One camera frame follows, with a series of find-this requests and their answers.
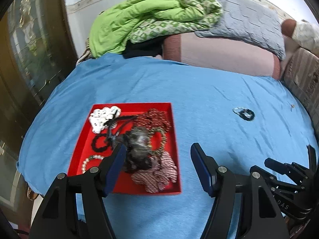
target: pearl bracelet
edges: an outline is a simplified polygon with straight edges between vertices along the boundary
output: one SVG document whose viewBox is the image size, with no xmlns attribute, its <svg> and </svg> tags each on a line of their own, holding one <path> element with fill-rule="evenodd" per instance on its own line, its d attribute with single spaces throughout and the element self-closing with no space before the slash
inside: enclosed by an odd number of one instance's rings
<svg viewBox="0 0 319 239">
<path fill-rule="evenodd" d="M 92 160 L 92 159 L 103 160 L 103 159 L 104 159 L 104 156 L 93 155 L 93 156 L 90 156 L 89 158 L 86 158 L 86 159 L 83 161 L 83 164 L 82 164 L 82 174 L 85 173 L 85 171 L 87 170 L 87 163 L 90 162 L 90 160 Z"/>
</svg>

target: blue bed sheet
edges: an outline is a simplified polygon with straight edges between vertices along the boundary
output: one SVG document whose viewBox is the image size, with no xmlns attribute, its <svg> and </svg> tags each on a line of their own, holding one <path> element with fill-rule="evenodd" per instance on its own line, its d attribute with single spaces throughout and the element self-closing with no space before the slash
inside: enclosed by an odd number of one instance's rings
<svg viewBox="0 0 319 239">
<path fill-rule="evenodd" d="M 308 166 L 308 144 L 318 153 L 307 112 L 271 77 L 105 54 L 79 64 L 55 88 L 25 136 L 18 170 L 34 191 L 45 194 L 56 175 L 67 172 L 92 105 L 132 102 L 172 103 L 182 194 L 109 195 L 105 207 L 118 239 L 200 238 L 214 199 L 202 190 L 191 162 L 194 142 L 240 174 L 255 164 L 263 167 L 267 157 Z M 255 119 L 243 120 L 235 107 L 251 109 Z M 77 205 L 83 219 L 79 197 Z M 229 238 L 235 237 L 238 214 L 237 198 Z"/>
</svg>

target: red white striped fabric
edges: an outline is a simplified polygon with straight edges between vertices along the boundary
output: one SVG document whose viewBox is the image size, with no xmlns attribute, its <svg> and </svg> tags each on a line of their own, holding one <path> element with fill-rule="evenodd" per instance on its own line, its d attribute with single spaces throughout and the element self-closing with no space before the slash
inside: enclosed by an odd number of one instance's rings
<svg viewBox="0 0 319 239">
<path fill-rule="evenodd" d="M 147 192 L 156 193 L 164 190 L 170 180 L 177 181 L 177 167 L 168 152 L 163 152 L 160 159 L 156 156 L 150 159 L 151 169 L 138 170 L 131 176 L 135 184 L 143 184 Z"/>
</svg>

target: red box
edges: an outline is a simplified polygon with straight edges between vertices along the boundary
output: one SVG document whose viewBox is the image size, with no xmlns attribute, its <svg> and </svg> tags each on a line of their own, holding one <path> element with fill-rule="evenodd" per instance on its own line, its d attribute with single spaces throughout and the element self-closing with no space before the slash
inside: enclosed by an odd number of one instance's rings
<svg viewBox="0 0 319 239">
<path fill-rule="evenodd" d="M 177 166 L 177 182 L 172 183 L 166 188 L 158 193 L 149 193 L 145 191 L 144 185 L 135 184 L 131 179 L 131 174 L 121 171 L 118 177 L 118 180 L 115 184 L 113 189 L 113 193 L 125 193 L 125 194 L 134 194 L 134 195 L 177 195 L 181 193 L 181 174 L 180 174 L 180 167 L 178 161 L 178 153 L 177 153 L 177 144 L 176 144 L 176 135 L 175 135 L 175 127 L 173 121 L 173 112 L 172 112 L 172 105 L 170 103 L 115 103 L 115 104 L 95 104 L 93 105 L 88 117 L 95 109 L 102 109 L 104 107 L 112 107 L 117 106 L 119 107 L 122 112 L 121 116 L 124 115 L 137 115 L 144 112 L 147 112 L 149 109 L 157 109 L 159 111 L 165 112 L 166 119 L 171 123 L 172 128 L 166 133 L 167 142 L 165 145 L 165 150 L 169 152 L 170 156 L 172 157 L 175 165 Z M 94 152 L 91 148 L 91 142 L 96 134 L 92 132 L 92 127 L 89 122 L 89 118 L 87 117 L 80 136 L 78 138 L 78 142 L 75 146 L 69 170 L 68 176 L 74 176 L 82 174 L 82 163 L 83 161 L 91 156 L 96 155 L 97 153 Z M 121 133 L 125 133 L 126 131 L 130 130 L 133 126 L 133 123 L 128 124 L 123 128 Z M 160 135 L 158 134 L 158 139 L 152 139 L 152 146 L 157 148 L 160 144 Z M 103 146 L 103 139 L 98 140 L 97 146 Z M 111 154 L 111 149 L 107 149 L 107 151 L 99 153 L 101 156 L 109 156 Z M 90 169 L 93 166 L 98 166 L 100 164 L 100 160 L 93 159 L 87 164 L 87 169 Z"/>
</svg>

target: blue gripper pad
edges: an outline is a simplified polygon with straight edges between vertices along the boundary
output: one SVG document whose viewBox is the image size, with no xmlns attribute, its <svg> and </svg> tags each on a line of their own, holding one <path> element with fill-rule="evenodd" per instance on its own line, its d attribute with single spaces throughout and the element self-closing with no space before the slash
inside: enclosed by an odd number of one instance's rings
<svg viewBox="0 0 319 239">
<path fill-rule="evenodd" d="M 110 192 L 113 191 L 117 178 L 120 174 L 122 166 L 124 164 L 126 157 L 126 147 L 122 144 L 120 150 L 118 151 L 114 161 L 108 170 L 106 177 L 105 177 L 105 187 L 104 192 L 108 195 Z"/>
<path fill-rule="evenodd" d="M 203 156 L 201 156 L 202 154 L 204 154 L 204 157 L 206 157 L 205 153 L 203 152 L 198 143 L 192 144 L 192 146 L 190 147 L 190 157 L 194 164 L 200 183 L 202 184 L 203 190 L 212 197 L 212 177 L 208 171 L 208 168 L 204 164 L 204 161 L 202 159 Z"/>
</svg>

